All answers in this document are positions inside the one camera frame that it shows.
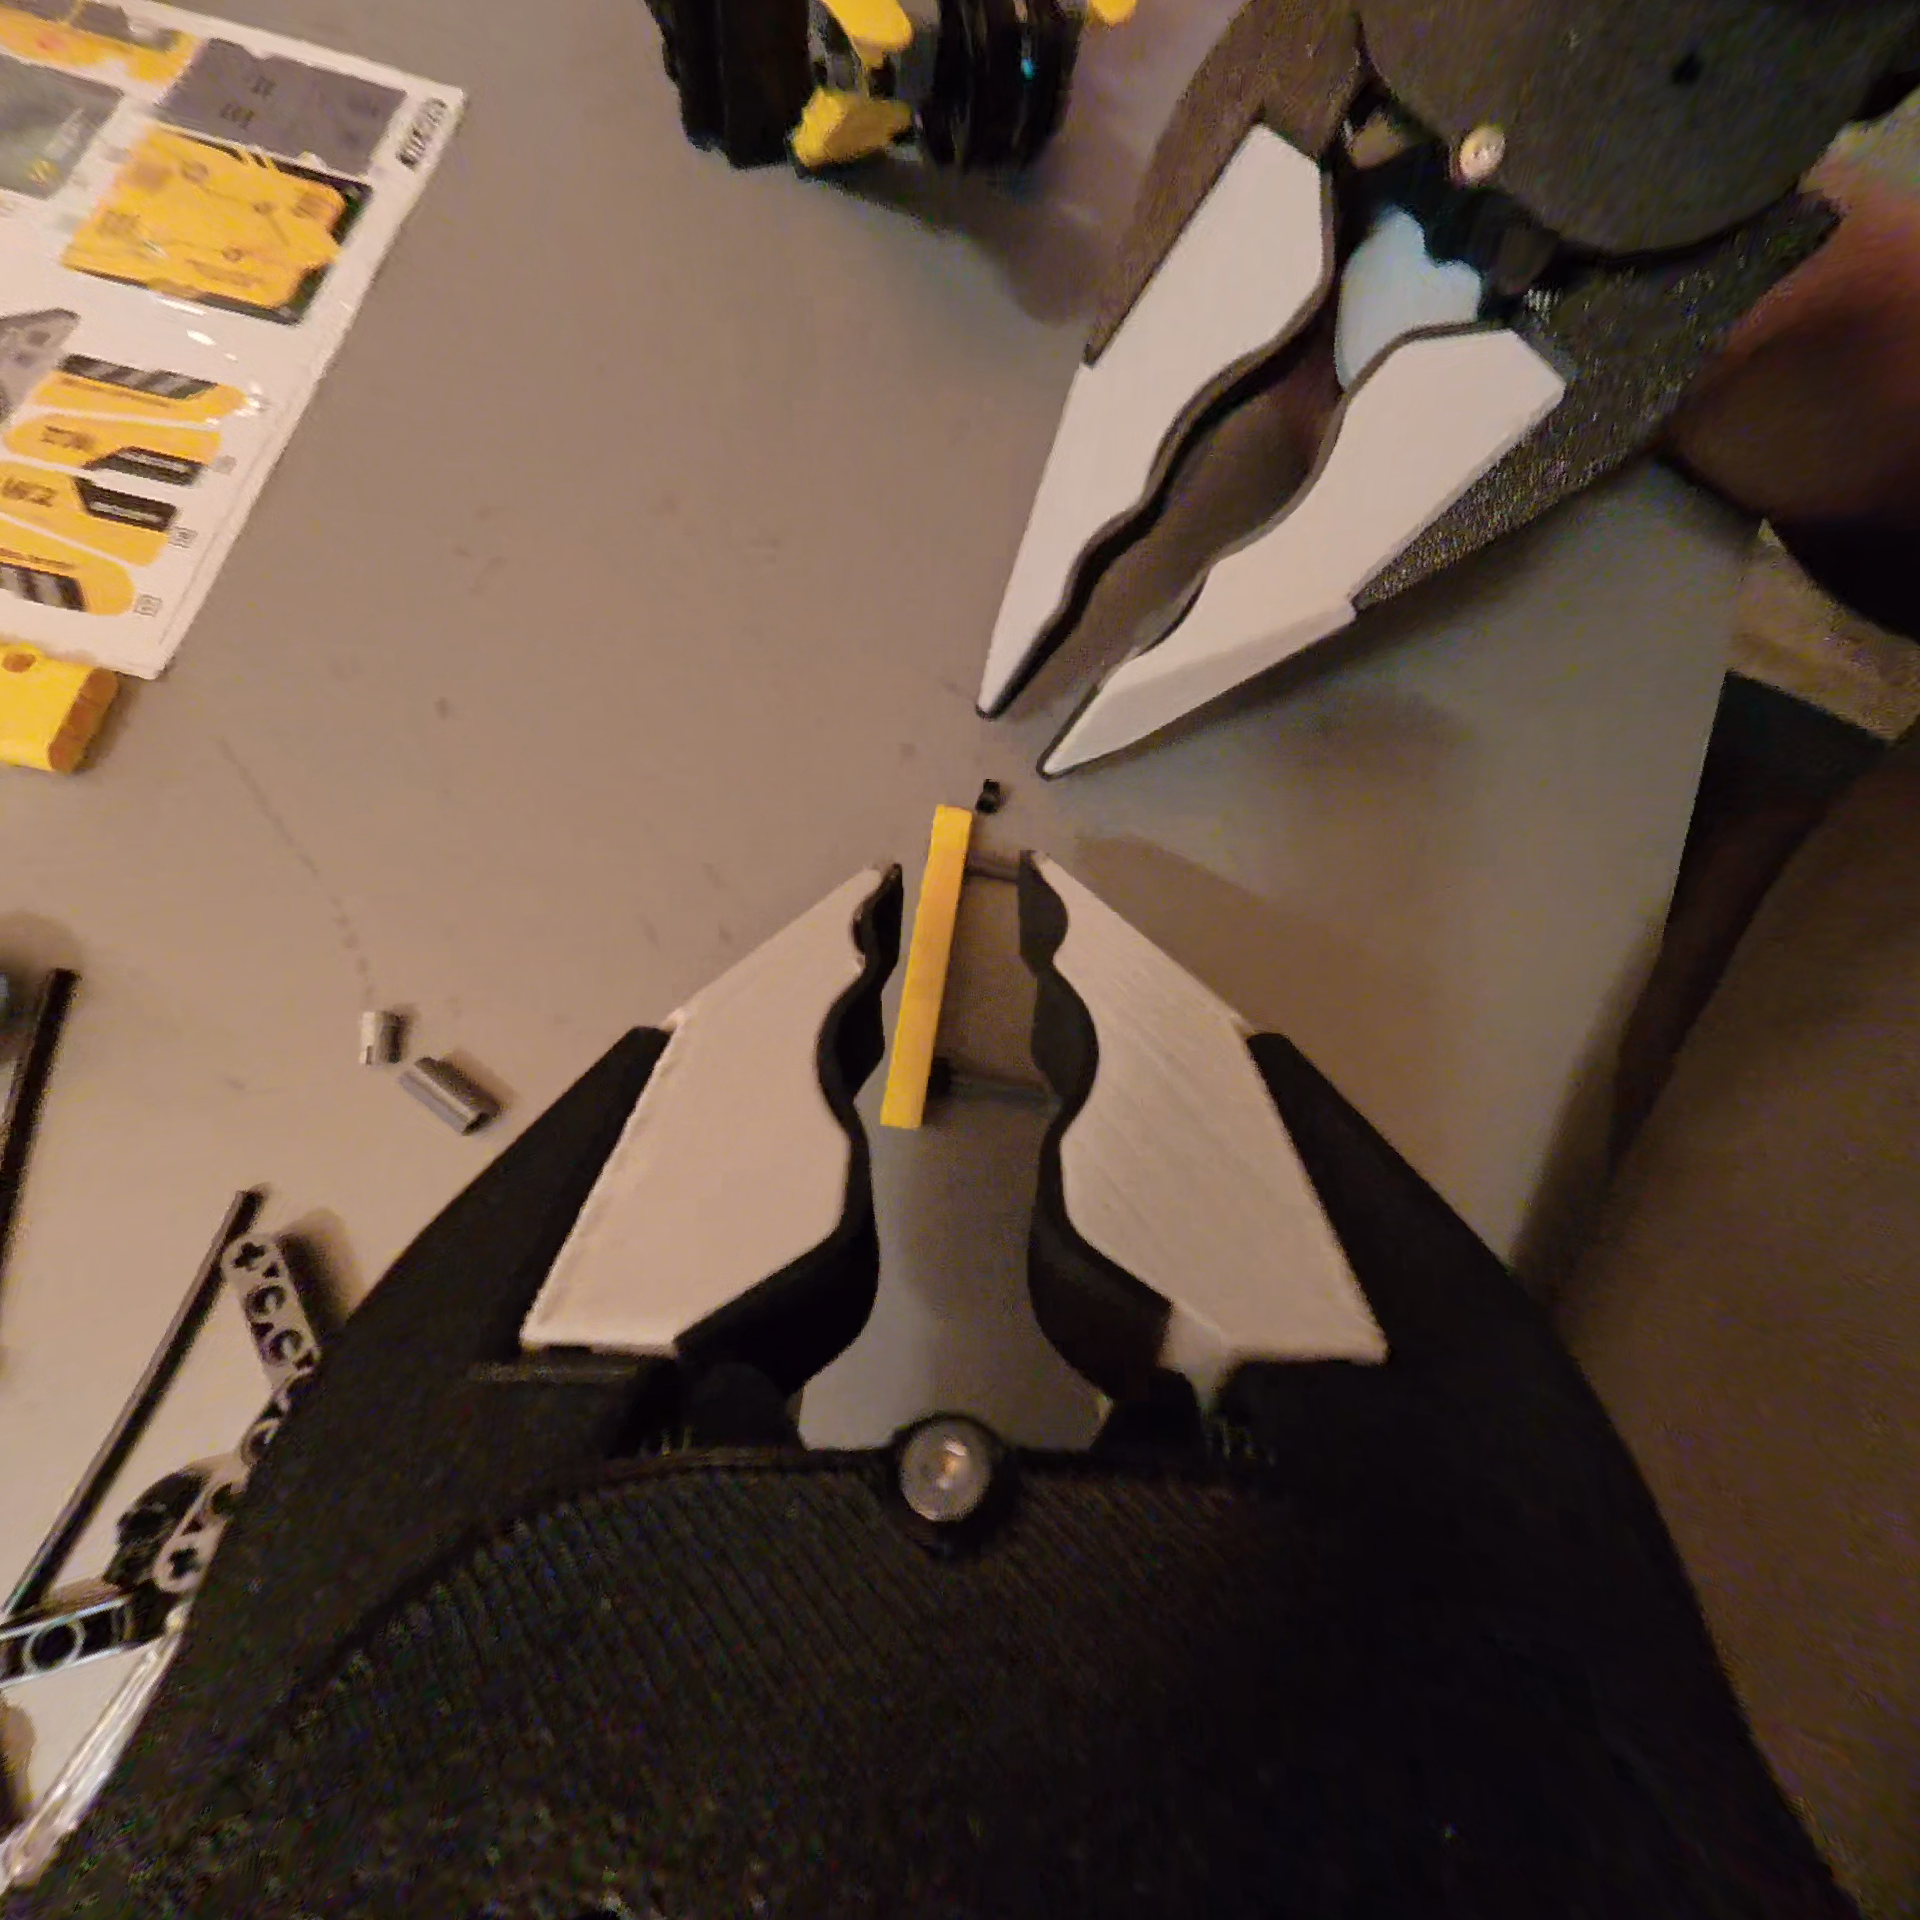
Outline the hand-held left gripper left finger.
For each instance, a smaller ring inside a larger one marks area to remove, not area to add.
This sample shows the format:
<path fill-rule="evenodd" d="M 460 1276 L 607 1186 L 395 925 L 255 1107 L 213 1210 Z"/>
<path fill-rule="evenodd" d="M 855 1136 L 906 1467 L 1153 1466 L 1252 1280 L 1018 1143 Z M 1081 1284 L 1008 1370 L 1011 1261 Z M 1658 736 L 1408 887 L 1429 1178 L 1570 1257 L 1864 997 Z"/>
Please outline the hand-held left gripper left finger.
<path fill-rule="evenodd" d="M 882 1053 L 904 876 L 863 868 L 663 1029 L 663 1047 L 532 1307 L 528 1353 L 690 1353 L 753 1337 L 743 1312 L 800 1287 L 800 1330 L 840 1353 L 825 1299 L 874 1307 L 868 1140 L 858 1096 Z"/>

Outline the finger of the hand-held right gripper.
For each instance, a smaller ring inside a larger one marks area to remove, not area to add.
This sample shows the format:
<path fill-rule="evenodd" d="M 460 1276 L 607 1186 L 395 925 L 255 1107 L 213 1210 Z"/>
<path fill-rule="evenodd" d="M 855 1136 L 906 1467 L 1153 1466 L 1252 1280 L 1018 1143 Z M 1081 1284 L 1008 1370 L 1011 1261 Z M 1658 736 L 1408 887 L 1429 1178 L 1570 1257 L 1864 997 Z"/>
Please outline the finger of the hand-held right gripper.
<path fill-rule="evenodd" d="M 1330 178 L 1256 125 L 1072 375 L 977 691 L 1004 714 L 1056 647 L 1104 541 L 1133 530 L 1202 415 L 1258 373 L 1327 300 Z"/>
<path fill-rule="evenodd" d="M 1429 255 L 1410 211 L 1371 220 L 1337 282 L 1343 395 L 1314 468 L 1096 687 L 1045 778 L 1128 753 L 1351 626 L 1362 588 L 1548 421 L 1568 375 L 1482 321 L 1483 295 L 1475 267 Z"/>

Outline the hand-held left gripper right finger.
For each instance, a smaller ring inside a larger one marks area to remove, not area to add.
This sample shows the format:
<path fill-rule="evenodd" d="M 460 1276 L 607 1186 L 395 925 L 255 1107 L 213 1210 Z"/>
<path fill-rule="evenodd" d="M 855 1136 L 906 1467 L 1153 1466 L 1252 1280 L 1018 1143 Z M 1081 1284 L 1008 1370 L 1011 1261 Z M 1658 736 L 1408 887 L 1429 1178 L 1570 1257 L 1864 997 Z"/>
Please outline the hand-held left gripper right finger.
<path fill-rule="evenodd" d="M 1106 1402 L 1168 1376 L 1200 1408 L 1249 1364 L 1383 1364 L 1252 1026 L 1048 856 L 1020 859 L 1020 953 L 1056 1101 L 1026 1245 L 1052 1346 Z"/>

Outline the yellow thin beam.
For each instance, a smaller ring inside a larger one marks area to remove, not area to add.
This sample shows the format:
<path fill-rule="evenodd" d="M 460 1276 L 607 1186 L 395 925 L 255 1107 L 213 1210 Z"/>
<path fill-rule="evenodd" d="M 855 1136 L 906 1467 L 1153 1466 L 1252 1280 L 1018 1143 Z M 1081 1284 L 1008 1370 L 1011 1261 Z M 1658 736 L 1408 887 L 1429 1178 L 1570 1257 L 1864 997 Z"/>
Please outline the yellow thin beam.
<path fill-rule="evenodd" d="M 927 1119 L 953 936 L 970 877 L 971 837 L 971 810 L 936 808 L 904 962 L 893 1047 L 880 1096 L 880 1124 L 893 1131 L 916 1131 Z"/>

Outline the yellow toy vehicle model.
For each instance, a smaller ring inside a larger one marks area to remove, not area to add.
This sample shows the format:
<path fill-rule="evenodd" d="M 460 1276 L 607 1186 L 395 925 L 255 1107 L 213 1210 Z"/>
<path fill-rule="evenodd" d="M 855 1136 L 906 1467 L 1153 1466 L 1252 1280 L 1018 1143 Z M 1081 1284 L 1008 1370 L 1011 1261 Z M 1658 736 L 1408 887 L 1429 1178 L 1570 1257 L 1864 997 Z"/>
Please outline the yellow toy vehicle model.
<path fill-rule="evenodd" d="M 832 176 L 912 151 L 1012 175 L 1056 138 L 1090 32 L 1133 2 L 651 2 L 685 138 Z"/>

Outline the person's right hand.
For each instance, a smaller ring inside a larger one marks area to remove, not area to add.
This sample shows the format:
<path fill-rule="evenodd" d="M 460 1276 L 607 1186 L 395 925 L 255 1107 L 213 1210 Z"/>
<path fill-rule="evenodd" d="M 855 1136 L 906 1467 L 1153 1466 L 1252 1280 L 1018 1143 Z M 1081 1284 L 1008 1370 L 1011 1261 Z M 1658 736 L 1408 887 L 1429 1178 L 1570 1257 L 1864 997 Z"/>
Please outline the person's right hand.
<path fill-rule="evenodd" d="M 1728 336 L 1676 410 L 1672 457 L 1778 537 L 1919 527 L 1919 203 L 1859 160 L 1816 193 L 1827 245 Z"/>

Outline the dark grey sleeve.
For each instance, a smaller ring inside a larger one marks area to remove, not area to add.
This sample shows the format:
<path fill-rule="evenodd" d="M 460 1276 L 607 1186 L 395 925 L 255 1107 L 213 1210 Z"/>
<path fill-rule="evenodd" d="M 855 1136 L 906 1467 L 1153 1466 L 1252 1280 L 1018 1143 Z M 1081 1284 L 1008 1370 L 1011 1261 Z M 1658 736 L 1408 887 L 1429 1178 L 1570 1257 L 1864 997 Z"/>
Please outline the dark grey sleeve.
<path fill-rule="evenodd" d="M 416 1057 L 400 1071 L 397 1085 L 461 1138 L 483 1135 L 501 1115 L 498 1098 L 442 1057 Z"/>

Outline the dark grey angled beam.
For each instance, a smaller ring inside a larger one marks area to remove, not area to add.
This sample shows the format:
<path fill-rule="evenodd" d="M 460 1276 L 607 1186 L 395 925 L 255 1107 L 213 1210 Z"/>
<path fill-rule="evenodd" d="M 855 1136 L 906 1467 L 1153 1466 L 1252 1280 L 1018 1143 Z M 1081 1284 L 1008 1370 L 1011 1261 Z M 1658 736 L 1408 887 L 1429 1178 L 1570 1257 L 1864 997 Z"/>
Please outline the dark grey angled beam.
<path fill-rule="evenodd" d="M 232 1457 L 235 1503 L 320 1370 L 320 1325 L 287 1240 L 240 1232 L 223 1249 L 219 1276 L 239 1306 L 268 1400 Z"/>

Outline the thin black rod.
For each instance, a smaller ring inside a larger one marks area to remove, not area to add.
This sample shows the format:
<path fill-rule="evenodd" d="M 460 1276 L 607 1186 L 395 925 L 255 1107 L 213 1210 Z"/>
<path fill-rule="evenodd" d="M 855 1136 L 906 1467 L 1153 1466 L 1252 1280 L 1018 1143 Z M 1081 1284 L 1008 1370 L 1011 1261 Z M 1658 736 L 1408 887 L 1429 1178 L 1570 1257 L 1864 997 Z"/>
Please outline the thin black rod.
<path fill-rule="evenodd" d="M 58 1584 L 58 1577 L 101 1511 L 121 1469 L 128 1466 L 137 1441 L 151 1427 L 159 1405 L 171 1389 L 193 1345 L 196 1341 L 215 1297 L 223 1290 L 223 1257 L 227 1249 L 245 1231 L 256 1226 L 265 1197 L 265 1188 L 250 1186 L 229 1202 L 223 1226 L 200 1261 L 196 1276 L 187 1284 L 171 1321 L 168 1324 L 168 1330 L 137 1376 L 128 1402 L 115 1415 L 112 1427 L 88 1463 L 80 1483 L 68 1499 L 65 1499 L 55 1523 L 41 1537 L 27 1565 L 10 1591 L 4 1602 L 8 1625 L 40 1608 Z"/>

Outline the thick black rod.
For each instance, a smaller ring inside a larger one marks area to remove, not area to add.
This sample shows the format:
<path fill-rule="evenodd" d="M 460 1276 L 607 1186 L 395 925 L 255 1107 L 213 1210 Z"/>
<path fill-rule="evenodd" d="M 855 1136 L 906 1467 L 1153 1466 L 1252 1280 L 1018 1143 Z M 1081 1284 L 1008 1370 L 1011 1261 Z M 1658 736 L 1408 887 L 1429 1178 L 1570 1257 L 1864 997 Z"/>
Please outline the thick black rod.
<path fill-rule="evenodd" d="M 40 994 L 24 1026 L 24 1043 L 16 1047 L 2 1115 L 2 1257 L 10 1256 L 15 1240 L 16 1212 L 40 1130 L 41 1101 L 52 1079 L 59 1040 L 79 988 L 80 973 L 76 969 L 52 969 L 40 985 Z"/>

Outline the yellow rectangular panel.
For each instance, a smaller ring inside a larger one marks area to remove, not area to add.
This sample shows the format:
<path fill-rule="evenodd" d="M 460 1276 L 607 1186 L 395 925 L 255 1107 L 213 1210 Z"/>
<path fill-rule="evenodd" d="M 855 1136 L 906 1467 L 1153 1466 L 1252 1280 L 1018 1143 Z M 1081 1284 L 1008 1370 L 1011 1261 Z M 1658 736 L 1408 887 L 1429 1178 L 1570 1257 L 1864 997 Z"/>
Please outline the yellow rectangular panel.
<path fill-rule="evenodd" d="M 2 763 L 58 778 L 76 776 L 121 691 L 108 667 L 2 640 Z"/>

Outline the yellow sticker sheet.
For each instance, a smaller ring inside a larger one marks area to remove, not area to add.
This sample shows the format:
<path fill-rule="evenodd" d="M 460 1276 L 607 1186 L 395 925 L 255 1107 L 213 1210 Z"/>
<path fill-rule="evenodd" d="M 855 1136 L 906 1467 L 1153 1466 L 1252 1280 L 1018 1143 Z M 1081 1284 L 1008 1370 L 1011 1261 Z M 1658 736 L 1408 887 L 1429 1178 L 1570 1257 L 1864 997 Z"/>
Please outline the yellow sticker sheet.
<path fill-rule="evenodd" d="M 461 123 L 169 5 L 2 5 L 4 639 L 155 682 Z"/>

